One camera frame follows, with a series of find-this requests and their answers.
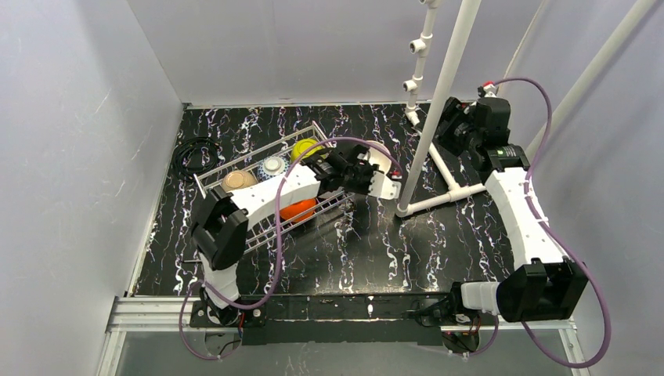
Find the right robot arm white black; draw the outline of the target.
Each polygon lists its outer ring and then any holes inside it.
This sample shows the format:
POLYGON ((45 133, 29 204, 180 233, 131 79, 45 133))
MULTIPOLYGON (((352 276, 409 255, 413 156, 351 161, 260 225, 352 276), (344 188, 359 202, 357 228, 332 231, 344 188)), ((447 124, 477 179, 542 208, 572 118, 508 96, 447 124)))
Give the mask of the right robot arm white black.
POLYGON ((500 315, 508 322, 567 320, 588 279, 530 209, 536 203, 534 189, 525 186, 531 164, 524 150, 508 141, 510 115, 506 99, 464 103, 450 97, 438 123, 438 144, 455 156, 470 156, 498 208, 514 259, 513 273, 501 282, 453 284, 455 309, 500 315))

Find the cream bowl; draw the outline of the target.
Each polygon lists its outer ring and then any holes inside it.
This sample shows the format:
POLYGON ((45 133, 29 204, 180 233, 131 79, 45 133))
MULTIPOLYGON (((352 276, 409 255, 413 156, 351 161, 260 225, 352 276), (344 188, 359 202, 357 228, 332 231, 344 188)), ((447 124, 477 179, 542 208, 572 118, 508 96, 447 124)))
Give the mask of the cream bowl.
POLYGON ((317 199, 299 201, 280 210, 280 218, 283 221, 295 223, 303 222, 315 214, 317 199))
POLYGON ((222 179, 221 187, 225 192, 248 188, 258 183, 251 172, 244 170, 233 170, 228 172, 222 179))
POLYGON ((368 143, 372 147, 366 152, 364 160, 368 161, 370 165, 378 165, 378 170, 387 175, 390 172, 392 161, 385 154, 381 153, 381 150, 390 154, 389 150, 383 143, 378 141, 368 140, 368 143))

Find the red patterned bowl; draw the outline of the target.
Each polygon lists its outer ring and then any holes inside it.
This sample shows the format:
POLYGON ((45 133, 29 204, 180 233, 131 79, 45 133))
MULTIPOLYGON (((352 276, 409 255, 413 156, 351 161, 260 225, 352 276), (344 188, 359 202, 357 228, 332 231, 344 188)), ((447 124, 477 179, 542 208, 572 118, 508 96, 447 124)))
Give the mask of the red patterned bowl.
POLYGON ((281 156, 270 156, 261 161, 258 166, 258 180, 266 181, 283 174, 290 166, 290 162, 281 156))

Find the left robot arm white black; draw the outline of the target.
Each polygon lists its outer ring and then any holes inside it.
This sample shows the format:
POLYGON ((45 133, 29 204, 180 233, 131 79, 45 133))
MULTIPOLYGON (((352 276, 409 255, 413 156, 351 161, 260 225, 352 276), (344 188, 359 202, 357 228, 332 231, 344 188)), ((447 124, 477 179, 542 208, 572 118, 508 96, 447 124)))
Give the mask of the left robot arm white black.
POLYGON ((348 137, 348 149, 322 142, 305 149, 298 158, 266 181, 248 188, 225 191, 210 189, 189 228, 204 266, 201 287, 207 303, 216 309, 251 310, 265 304, 276 290, 283 271, 282 209, 325 193, 343 190, 393 200, 401 190, 401 175, 370 160, 373 146, 348 137), (240 303, 236 268, 244 256, 249 230, 275 219, 276 265, 268 292, 256 303, 240 303))

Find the yellow-green bowl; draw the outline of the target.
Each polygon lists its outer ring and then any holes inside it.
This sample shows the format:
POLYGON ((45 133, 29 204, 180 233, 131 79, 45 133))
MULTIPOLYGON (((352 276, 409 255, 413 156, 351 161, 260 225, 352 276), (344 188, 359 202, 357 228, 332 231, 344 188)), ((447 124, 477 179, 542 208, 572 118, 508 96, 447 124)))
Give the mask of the yellow-green bowl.
POLYGON ((295 162, 298 157, 300 157, 302 154, 305 155, 305 157, 308 157, 315 153, 317 150, 321 150, 323 147, 320 145, 316 145, 318 141, 313 138, 306 138, 306 139, 300 139, 298 140, 290 152, 290 161, 295 162))

